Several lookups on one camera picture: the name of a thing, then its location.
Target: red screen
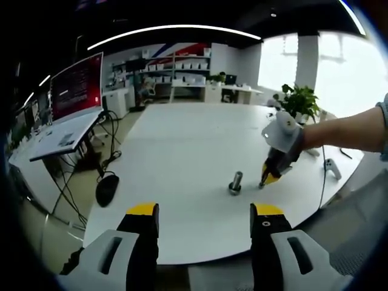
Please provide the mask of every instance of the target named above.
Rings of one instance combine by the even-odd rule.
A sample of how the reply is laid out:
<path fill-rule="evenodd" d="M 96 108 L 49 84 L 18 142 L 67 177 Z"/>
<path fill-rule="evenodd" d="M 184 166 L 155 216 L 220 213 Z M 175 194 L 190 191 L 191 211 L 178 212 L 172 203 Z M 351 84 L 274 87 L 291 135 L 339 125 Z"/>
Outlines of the red screen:
<path fill-rule="evenodd" d="M 51 80 L 53 120 L 101 106 L 102 53 L 63 70 Z"/>

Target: window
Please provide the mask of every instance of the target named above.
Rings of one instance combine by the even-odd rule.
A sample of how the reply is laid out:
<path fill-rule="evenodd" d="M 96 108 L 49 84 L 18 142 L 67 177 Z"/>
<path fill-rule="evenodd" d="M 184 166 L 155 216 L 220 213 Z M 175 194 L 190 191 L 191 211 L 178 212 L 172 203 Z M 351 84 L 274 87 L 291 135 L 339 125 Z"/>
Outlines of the window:
<path fill-rule="evenodd" d="M 281 91 L 294 85 L 298 64 L 298 35 L 265 39 L 261 48 L 258 85 Z"/>
<path fill-rule="evenodd" d="M 387 70 L 370 42 L 344 33 L 321 32 L 315 93 L 318 105 L 337 117 L 365 111 L 388 92 Z"/>

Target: metal bolt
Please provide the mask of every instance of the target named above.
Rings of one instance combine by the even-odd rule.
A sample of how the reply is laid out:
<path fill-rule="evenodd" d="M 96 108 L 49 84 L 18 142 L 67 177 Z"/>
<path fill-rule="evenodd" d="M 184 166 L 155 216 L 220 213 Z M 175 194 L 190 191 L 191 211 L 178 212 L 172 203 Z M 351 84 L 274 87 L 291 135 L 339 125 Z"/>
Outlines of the metal bolt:
<path fill-rule="evenodd" d="M 229 184 L 229 191 L 233 196 L 239 195 L 241 190 L 241 179 L 243 178 L 243 173 L 238 171 L 235 173 L 233 182 Z"/>
<path fill-rule="evenodd" d="M 236 190 L 240 186 L 242 178 L 243 178 L 243 173 L 240 171 L 236 172 L 235 178 L 233 179 L 233 182 L 232 182 L 232 189 L 233 190 Z"/>

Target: game controller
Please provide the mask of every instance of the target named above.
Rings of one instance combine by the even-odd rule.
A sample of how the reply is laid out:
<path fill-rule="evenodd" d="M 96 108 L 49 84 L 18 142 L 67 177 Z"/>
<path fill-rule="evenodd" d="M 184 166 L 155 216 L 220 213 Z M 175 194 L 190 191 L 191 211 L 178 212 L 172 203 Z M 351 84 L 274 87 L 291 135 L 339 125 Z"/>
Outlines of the game controller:
<path fill-rule="evenodd" d="M 326 171 L 331 170 L 337 180 L 342 178 L 340 170 L 338 170 L 338 167 L 335 164 L 335 161 L 333 161 L 333 159 L 326 159 L 325 166 L 326 166 Z"/>

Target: desk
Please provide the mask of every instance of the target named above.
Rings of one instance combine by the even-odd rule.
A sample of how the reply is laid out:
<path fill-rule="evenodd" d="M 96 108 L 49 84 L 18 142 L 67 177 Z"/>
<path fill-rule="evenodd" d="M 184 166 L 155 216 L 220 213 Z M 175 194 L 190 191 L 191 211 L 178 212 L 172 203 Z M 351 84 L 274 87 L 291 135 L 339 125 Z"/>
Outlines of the desk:
<path fill-rule="evenodd" d="M 303 222 L 319 207 L 323 157 L 303 152 L 293 170 L 259 190 L 269 150 L 261 131 L 269 113 L 275 110 L 241 104 L 148 106 L 122 143 L 122 156 L 109 165 L 120 183 L 109 206 L 93 203 L 84 247 L 116 229 L 128 208 L 150 201 L 160 207 L 158 264 L 199 263 L 249 250 L 251 202 L 280 207 L 292 227 Z M 334 160 L 342 155 L 330 154 Z M 244 174 L 242 190 L 231 196 L 228 184 L 236 171 Z M 326 197 L 345 181 L 327 177 Z"/>
<path fill-rule="evenodd" d="M 221 103 L 221 92 L 222 89 L 235 90 L 239 91 L 238 103 L 240 104 L 251 104 L 259 105 L 260 98 L 259 95 L 262 94 L 262 91 L 255 89 L 247 89 L 242 87 L 237 87 L 235 85 L 204 85 L 204 84 L 180 84 L 171 86 L 170 93 L 170 103 L 174 100 L 175 88 L 200 88 L 201 97 L 205 103 Z"/>
<path fill-rule="evenodd" d="M 39 204 L 49 213 L 53 213 L 58 198 L 61 195 L 61 191 L 57 188 L 42 160 L 30 162 L 30 155 L 38 138 L 39 135 L 14 150 L 9 159 L 9 163 L 19 169 L 28 190 L 35 200 L 37 200 L 37 202 L 39 202 Z M 76 156 L 74 154 L 69 155 L 73 161 L 76 161 Z M 66 155 L 62 156 L 62 158 L 68 163 L 72 163 L 72 160 L 66 157 Z M 66 170 L 65 181 L 62 177 L 59 177 L 56 178 L 56 182 L 60 188 L 63 189 L 64 183 L 69 180 L 72 174 L 73 167 L 69 167 L 65 163 L 62 163 L 62 161 L 60 161 L 60 163 Z"/>
<path fill-rule="evenodd" d="M 70 117 L 62 123 L 46 127 L 34 144 L 30 161 L 74 152 L 85 135 L 96 124 L 101 112 L 102 109 L 99 109 L 81 116 Z M 61 144 L 61 140 L 65 135 L 70 135 L 68 144 Z"/>

